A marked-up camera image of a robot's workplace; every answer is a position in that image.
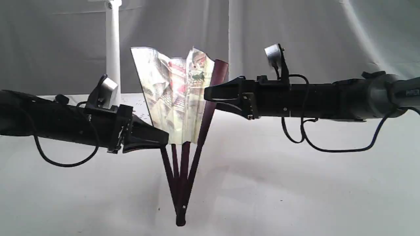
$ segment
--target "paper fan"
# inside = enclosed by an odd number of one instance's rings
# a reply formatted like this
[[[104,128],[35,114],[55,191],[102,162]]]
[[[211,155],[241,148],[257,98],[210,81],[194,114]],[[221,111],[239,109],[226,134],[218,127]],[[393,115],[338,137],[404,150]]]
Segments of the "paper fan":
[[[169,133],[173,172],[166,147],[160,150],[176,224],[183,226],[201,150],[215,110],[215,103],[204,100],[204,89],[223,82],[228,64],[213,61],[196,48],[186,59],[169,58],[149,47],[133,47],[131,53],[152,125]],[[188,173],[191,142],[197,144],[197,149]],[[180,169],[176,145],[182,145]]]

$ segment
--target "white table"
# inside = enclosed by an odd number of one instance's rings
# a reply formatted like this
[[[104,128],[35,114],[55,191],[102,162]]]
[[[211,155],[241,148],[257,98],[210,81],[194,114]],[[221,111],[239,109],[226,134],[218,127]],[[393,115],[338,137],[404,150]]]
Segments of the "white table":
[[[148,119],[141,94],[123,102]],[[287,122],[297,137],[299,119]],[[80,167],[59,168],[42,160],[32,137],[0,137],[0,235],[419,235],[419,122],[413,113],[387,121],[371,151],[325,154],[289,142],[279,118],[216,111],[185,227],[175,225],[158,150],[100,149]],[[319,121],[308,135],[322,147],[361,147],[377,123]],[[68,163],[93,150],[41,144]]]

